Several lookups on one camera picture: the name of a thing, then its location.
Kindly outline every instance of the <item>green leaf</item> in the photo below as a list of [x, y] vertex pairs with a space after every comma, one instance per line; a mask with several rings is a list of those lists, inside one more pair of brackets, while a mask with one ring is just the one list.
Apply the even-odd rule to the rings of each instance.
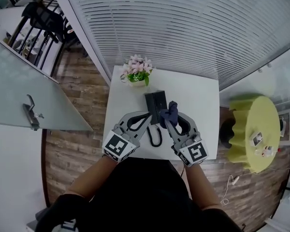
[[149, 84], [149, 78], [148, 78], [148, 76], [144, 76], [144, 80], [145, 80], [146, 86], [148, 86], [148, 84]]
[[129, 74], [129, 75], [127, 76], [128, 80], [129, 80], [130, 82], [135, 83], [136, 81], [134, 80], [133, 77], [134, 77], [134, 74]]

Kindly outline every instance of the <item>flower pot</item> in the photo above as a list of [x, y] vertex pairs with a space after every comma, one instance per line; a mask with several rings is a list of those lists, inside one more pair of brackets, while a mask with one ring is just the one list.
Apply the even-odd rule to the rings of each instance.
[[128, 83], [129, 83], [129, 85], [130, 85], [131, 87], [144, 87], [144, 86], [146, 86], [145, 80], [137, 81], [137, 82], [134, 82], [134, 83], [128, 81]]

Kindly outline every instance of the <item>dark blue cloth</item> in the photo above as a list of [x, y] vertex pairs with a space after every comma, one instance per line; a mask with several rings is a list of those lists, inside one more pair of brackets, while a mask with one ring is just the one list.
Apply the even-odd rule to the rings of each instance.
[[177, 103], [171, 101], [169, 103], [169, 109], [162, 109], [160, 111], [160, 125], [166, 129], [165, 120], [170, 121], [173, 126], [177, 126], [178, 123], [178, 109]]

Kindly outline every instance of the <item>black electronic device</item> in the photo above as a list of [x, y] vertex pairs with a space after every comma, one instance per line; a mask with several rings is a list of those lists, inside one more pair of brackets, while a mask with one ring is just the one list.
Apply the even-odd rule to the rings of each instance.
[[153, 116], [150, 124], [151, 125], [159, 124], [161, 109], [168, 109], [165, 99], [165, 92], [163, 90], [158, 90], [157, 92], [154, 93], [146, 93], [145, 99], [148, 111]]

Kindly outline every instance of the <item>black shirt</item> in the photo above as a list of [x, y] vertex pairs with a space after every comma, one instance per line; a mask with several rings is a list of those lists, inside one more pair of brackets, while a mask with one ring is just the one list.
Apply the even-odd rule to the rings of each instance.
[[181, 228], [239, 232], [219, 209], [201, 209], [167, 160], [129, 158], [118, 164], [90, 201], [65, 194], [40, 219], [36, 232]]

